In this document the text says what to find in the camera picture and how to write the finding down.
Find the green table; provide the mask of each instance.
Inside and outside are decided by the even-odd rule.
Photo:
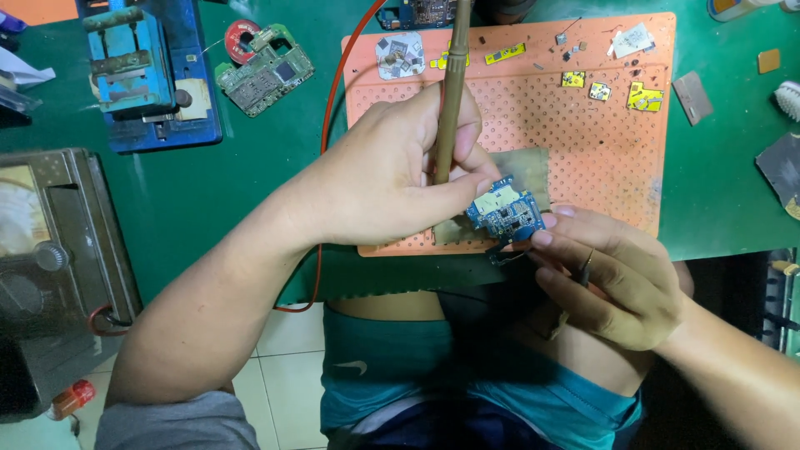
[[[272,190],[318,156],[325,99],[341,54],[340,41],[372,3],[251,0],[253,20],[289,27],[317,67],[316,75],[256,119],[218,93],[223,142],[212,147],[119,156],[90,93],[86,35],[80,22],[30,28],[19,53],[52,66],[57,78],[30,95],[44,105],[32,127],[0,131],[0,151],[86,147],[101,156],[131,263],[145,304],[208,251]],[[206,45],[218,41],[242,15],[202,3]],[[703,1],[539,0],[527,22],[644,14],[678,16],[674,77],[696,70],[715,112],[690,127],[677,100],[670,111],[660,240],[674,259],[794,247],[800,223],[781,209],[754,166],[754,156],[789,130],[800,131],[771,102],[778,84],[796,75],[800,14],[776,6],[727,24],[706,13]],[[367,33],[380,29],[372,21]],[[782,68],[758,75],[759,52],[779,48]],[[211,48],[212,66],[228,61]],[[340,110],[333,142],[346,129]],[[321,298],[382,294],[432,287],[491,283],[508,276],[483,255],[361,258],[352,247],[324,251]],[[314,282],[311,255],[295,272],[280,303],[307,298]]]

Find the red solder spool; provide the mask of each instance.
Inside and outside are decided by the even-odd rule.
[[[255,34],[260,30],[261,28],[254,22],[244,18],[231,23],[228,27],[228,31],[225,32],[225,50],[227,50],[230,58],[239,64],[244,64],[248,59],[253,57],[255,53],[248,51],[247,44],[250,43],[250,40],[253,39]],[[242,36],[244,34],[248,35],[245,41],[242,42]]]

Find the red wire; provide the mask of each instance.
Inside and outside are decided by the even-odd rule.
[[[326,150],[328,150],[328,128],[330,127],[330,113],[334,108],[334,100],[336,99],[336,90],[339,88],[339,79],[342,77],[342,74],[345,70],[345,63],[347,62],[347,58],[350,56],[350,51],[353,50],[353,45],[355,45],[355,41],[358,36],[361,35],[361,32],[364,31],[364,27],[367,23],[374,17],[378,10],[381,9],[383,3],[386,0],[377,0],[372,7],[364,14],[364,17],[361,21],[356,25],[355,30],[353,31],[353,35],[350,36],[350,40],[347,41],[347,45],[345,46],[345,50],[342,52],[342,57],[339,59],[339,65],[336,67],[336,73],[334,74],[334,84],[330,87],[330,93],[328,94],[328,105],[325,108],[325,118],[322,120],[322,145],[319,148],[319,154],[322,156]],[[314,281],[314,294],[311,295],[311,301],[306,303],[306,306],[300,307],[297,309],[291,309],[288,307],[280,307],[276,306],[273,307],[278,311],[284,312],[303,312],[308,311],[314,302],[317,301],[317,294],[319,293],[319,278],[322,273],[322,244],[317,246],[317,279]]]
[[[95,309],[94,311],[89,314],[89,319],[86,320],[86,324],[89,326],[89,331],[92,332],[93,335],[100,336],[100,337],[114,337],[114,336],[121,336],[127,334],[127,330],[123,331],[103,331],[98,330],[97,325],[94,324],[94,320],[97,318],[98,314],[104,309],[112,309],[111,305],[102,305],[101,307]]]

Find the shorts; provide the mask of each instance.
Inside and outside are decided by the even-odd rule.
[[[355,425],[410,396],[457,392],[497,404],[562,448],[611,449],[642,414],[641,393],[620,396],[507,338],[474,358],[454,352],[446,320],[359,319],[325,306],[322,433]]]

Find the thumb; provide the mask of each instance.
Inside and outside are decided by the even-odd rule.
[[[466,210],[477,197],[492,186],[492,178],[484,174],[466,174],[437,186],[413,187],[417,217],[435,225],[452,219]]]

